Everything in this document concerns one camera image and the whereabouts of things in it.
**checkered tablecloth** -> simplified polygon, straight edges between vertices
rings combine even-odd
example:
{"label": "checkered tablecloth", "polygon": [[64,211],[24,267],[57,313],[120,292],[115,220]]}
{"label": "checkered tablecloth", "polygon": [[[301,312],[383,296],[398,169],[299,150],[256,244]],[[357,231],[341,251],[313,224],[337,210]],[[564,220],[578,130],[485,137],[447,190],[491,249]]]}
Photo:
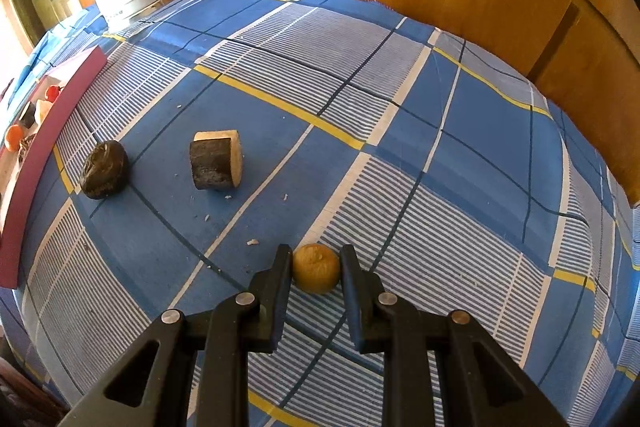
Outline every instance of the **checkered tablecloth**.
{"label": "checkered tablecloth", "polygon": [[[68,28],[43,56],[97,44],[109,62],[50,156],[17,307],[4,295],[1,312],[69,403],[164,309],[210,309],[278,244],[319,241],[354,244],[427,311],[470,311],[572,426],[619,405],[640,370],[640,215],[634,226],[599,153],[501,60],[358,0],[176,0],[119,34],[95,9]],[[240,133],[242,184],[198,191],[190,140],[223,129]],[[78,181],[105,139],[132,173],[98,202]],[[382,374],[351,346],[340,288],[293,287],[277,352],[250,357],[252,426],[379,425]]]}

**red cherry tomato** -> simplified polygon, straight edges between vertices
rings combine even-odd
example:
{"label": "red cherry tomato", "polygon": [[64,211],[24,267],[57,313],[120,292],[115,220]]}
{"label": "red cherry tomato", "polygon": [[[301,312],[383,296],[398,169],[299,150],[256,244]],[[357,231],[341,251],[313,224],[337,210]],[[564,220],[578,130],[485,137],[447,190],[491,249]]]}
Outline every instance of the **red cherry tomato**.
{"label": "red cherry tomato", "polygon": [[47,102],[55,102],[56,98],[60,94],[60,86],[49,86],[44,94],[44,99]]}

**small orange fruit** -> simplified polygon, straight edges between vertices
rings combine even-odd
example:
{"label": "small orange fruit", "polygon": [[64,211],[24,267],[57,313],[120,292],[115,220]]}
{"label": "small orange fruit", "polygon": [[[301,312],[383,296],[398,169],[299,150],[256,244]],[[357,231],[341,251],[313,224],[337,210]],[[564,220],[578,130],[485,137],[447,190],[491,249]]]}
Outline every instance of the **small orange fruit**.
{"label": "small orange fruit", "polygon": [[293,279],[307,293],[329,293],[340,280],[340,259],[325,245],[305,245],[293,254]]}
{"label": "small orange fruit", "polygon": [[18,124],[14,124],[6,130],[4,135],[4,145],[11,152],[17,152],[20,149],[20,140],[24,138],[24,131]]}

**silver rivet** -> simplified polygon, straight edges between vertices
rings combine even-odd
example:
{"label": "silver rivet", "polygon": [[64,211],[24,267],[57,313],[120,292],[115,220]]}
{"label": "silver rivet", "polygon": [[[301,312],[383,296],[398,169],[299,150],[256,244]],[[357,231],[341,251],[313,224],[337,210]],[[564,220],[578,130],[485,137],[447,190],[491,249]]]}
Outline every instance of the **silver rivet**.
{"label": "silver rivet", "polygon": [[241,306],[248,306],[253,301],[255,301],[255,295],[251,292],[242,292],[236,295],[236,304]]}
{"label": "silver rivet", "polygon": [[161,318],[165,324],[175,324],[180,320],[180,312],[178,310],[167,310],[162,314]]}
{"label": "silver rivet", "polygon": [[469,324],[469,321],[471,320],[471,315],[469,315],[464,310],[456,310],[451,314],[451,320],[454,321],[456,324],[460,324],[464,326],[465,324]]}
{"label": "silver rivet", "polygon": [[378,302],[380,304],[384,304],[385,306],[393,306],[394,304],[396,304],[396,302],[398,302],[398,297],[395,293],[382,292],[380,295],[378,295]]}

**yellow round fruit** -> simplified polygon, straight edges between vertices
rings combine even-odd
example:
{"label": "yellow round fruit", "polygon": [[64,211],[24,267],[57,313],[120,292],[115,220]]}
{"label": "yellow round fruit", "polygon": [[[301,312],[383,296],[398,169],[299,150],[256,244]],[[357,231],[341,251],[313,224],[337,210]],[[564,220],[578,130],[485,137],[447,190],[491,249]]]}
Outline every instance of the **yellow round fruit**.
{"label": "yellow round fruit", "polygon": [[307,293],[329,293],[340,280],[340,259],[325,245],[305,245],[293,254],[293,280]]}

